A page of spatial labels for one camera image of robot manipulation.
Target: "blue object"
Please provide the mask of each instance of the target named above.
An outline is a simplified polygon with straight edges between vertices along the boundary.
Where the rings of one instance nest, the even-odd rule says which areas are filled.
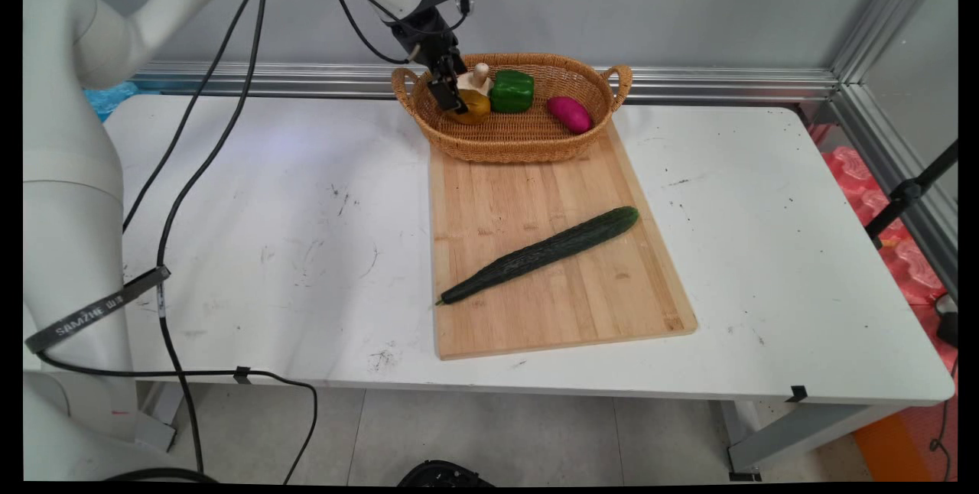
[[[126,98],[133,94],[160,94],[158,90],[140,90],[136,83],[125,82],[116,84],[105,90],[84,90],[85,98],[92,109],[99,115],[99,120],[105,121]]]

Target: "green bell pepper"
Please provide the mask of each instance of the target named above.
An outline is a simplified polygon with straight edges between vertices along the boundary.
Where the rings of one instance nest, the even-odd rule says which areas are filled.
[[[525,112],[534,101],[534,78],[516,70],[500,70],[489,91],[489,100],[494,112]]]

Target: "tabletop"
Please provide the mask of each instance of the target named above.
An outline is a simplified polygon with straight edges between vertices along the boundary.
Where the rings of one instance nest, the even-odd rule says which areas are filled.
[[[109,118],[127,210],[188,100],[134,96]],[[125,234],[126,281],[153,267],[172,200],[235,103],[198,101]],[[902,406],[951,396],[793,111],[636,105],[613,121],[695,333],[441,361],[429,145],[412,118],[394,101],[249,98],[169,239],[168,322],[184,368],[379,388],[786,400],[804,385],[807,402]],[[170,369],[153,292],[125,312],[134,369]],[[27,352],[24,367],[38,367]]]

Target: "black tripod stand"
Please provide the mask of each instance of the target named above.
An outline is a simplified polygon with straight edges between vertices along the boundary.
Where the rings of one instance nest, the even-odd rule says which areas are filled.
[[[955,165],[957,161],[958,139],[956,138],[955,142],[952,142],[951,146],[948,146],[940,156],[935,158],[919,176],[908,178],[908,180],[896,185],[894,190],[891,190],[891,194],[888,195],[891,198],[891,203],[887,204],[887,207],[882,209],[867,225],[867,235],[870,236],[878,249],[880,248],[878,237],[880,233],[884,232],[884,229],[890,226],[895,219],[898,219],[903,212],[915,205],[917,200],[921,199],[928,188],[935,183],[935,180],[944,174],[949,167]]]
[[[915,205],[917,200],[921,199],[928,188],[935,183],[935,180],[944,174],[949,167],[955,165],[957,161],[958,139],[955,139],[955,142],[952,142],[951,146],[948,146],[919,176],[909,178],[896,185],[890,194],[891,203],[887,204],[887,207],[882,209],[867,225],[867,235],[870,236],[878,249],[881,246],[880,233],[884,232],[884,229],[894,222],[898,216]],[[941,313],[938,337],[958,348],[958,312]]]

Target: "wall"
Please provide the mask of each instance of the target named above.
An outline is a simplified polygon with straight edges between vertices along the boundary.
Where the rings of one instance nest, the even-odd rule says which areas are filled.
[[[938,157],[958,138],[958,0],[923,0],[864,82],[922,166]],[[938,185],[958,201],[958,166]]]
[[[375,47],[402,49],[363,0],[347,0]],[[106,0],[123,14],[146,0]],[[161,49],[160,60],[210,60],[240,0],[213,0]],[[457,34],[465,52],[545,51],[592,64],[827,66],[867,0],[475,0]],[[252,3],[245,18],[254,17]],[[444,16],[458,18],[448,4]],[[251,21],[227,58],[244,60]],[[267,0],[262,62],[377,63],[336,0]]]

